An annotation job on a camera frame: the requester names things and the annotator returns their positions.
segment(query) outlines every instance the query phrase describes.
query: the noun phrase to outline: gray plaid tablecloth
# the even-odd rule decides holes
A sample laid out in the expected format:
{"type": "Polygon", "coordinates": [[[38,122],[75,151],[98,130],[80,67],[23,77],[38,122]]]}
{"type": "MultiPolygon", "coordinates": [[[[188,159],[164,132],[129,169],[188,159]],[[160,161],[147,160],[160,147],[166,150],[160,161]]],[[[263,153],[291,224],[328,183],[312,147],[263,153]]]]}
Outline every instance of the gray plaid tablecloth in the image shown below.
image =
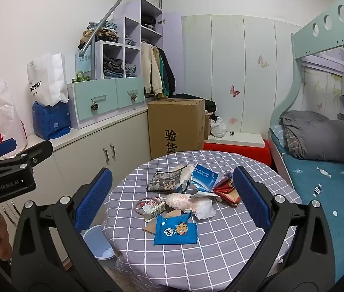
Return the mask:
{"type": "MultiPolygon", "coordinates": [[[[282,194],[300,203],[299,195],[265,164],[238,154],[193,151],[164,156],[139,166],[105,201],[106,220],[102,229],[109,243],[119,252],[116,268],[131,277],[139,291],[166,291],[174,287],[188,291],[221,291],[241,271],[258,246],[264,232],[257,228],[245,205],[229,206],[214,202],[216,215],[194,221],[198,226],[196,245],[153,245],[154,235],[142,230],[144,219],[133,205],[147,193],[146,186],[156,171],[168,171],[178,164],[201,164],[223,174],[242,165],[272,194],[282,194]]],[[[294,236],[289,228],[277,260],[288,250],[294,236]]]]}

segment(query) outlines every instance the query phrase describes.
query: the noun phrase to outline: round hole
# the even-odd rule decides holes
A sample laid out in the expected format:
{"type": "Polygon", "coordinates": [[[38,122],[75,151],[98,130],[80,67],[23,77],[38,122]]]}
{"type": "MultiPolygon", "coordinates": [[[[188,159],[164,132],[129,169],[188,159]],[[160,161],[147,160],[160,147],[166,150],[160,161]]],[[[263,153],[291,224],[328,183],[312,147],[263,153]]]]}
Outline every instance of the round hole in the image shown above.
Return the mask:
{"type": "Polygon", "coordinates": [[[344,22],[344,6],[342,4],[338,7],[338,16],[344,22]]]}
{"type": "Polygon", "coordinates": [[[312,33],[314,34],[315,37],[317,37],[319,35],[319,27],[318,24],[314,24],[312,26],[312,33]]]}
{"type": "Polygon", "coordinates": [[[324,27],[326,28],[326,30],[330,30],[333,28],[333,21],[331,20],[330,15],[326,15],[324,17],[324,27]]]}

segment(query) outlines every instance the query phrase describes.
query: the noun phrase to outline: blue bedsheet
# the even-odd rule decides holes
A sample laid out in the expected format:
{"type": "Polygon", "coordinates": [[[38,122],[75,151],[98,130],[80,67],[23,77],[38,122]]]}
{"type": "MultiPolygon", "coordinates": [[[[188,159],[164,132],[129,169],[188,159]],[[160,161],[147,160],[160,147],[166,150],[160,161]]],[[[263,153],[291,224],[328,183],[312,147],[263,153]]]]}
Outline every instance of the blue bedsheet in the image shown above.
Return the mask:
{"type": "Polygon", "coordinates": [[[284,153],[284,163],[303,204],[308,204],[313,199],[322,204],[333,238],[338,281],[344,275],[344,164],[296,159],[279,144],[274,134],[272,140],[280,154],[284,153]],[[316,187],[319,187],[321,192],[314,191],[316,187]]]}

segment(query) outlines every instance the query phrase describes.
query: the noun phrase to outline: cartoon cookie character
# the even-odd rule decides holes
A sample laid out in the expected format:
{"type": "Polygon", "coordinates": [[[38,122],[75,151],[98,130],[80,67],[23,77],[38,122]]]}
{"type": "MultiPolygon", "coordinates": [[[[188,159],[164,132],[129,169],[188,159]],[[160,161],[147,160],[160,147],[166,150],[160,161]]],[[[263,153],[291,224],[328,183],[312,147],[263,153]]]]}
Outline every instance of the cartoon cookie character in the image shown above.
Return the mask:
{"type": "Polygon", "coordinates": [[[176,226],[176,232],[179,235],[186,235],[188,232],[188,226],[185,223],[180,223],[176,226]]]}

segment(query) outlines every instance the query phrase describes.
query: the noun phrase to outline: blue gripper pad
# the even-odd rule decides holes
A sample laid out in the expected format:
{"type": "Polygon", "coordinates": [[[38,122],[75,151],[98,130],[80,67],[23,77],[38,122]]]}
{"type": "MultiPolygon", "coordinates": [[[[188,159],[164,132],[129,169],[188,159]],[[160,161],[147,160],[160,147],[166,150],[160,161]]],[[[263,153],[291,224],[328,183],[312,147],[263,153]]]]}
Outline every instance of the blue gripper pad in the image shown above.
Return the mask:
{"type": "Polygon", "coordinates": [[[88,229],[94,220],[97,211],[103,204],[108,192],[112,185],[112,173],[110,170],[105,169],[99,173],[96,179],[91,183],[88,193],[77,206],[75,212],[75,229],[77,232],[88,229]]]}
{"type": "Polygon", "coordinates": [[[17,142],[15,139],[10,138],[0,143],[0,157],[5,154],[11,153],[17,148],[17,142]]]}
{"type": "Polygon", "coordinates": [[[265,232],[269,230],[271,226],[269,207],[260,196],[255,186],[239,167],[234,169],[233,183],[247,211],[252,217],[254,224],[262,228],[265,232]]]}

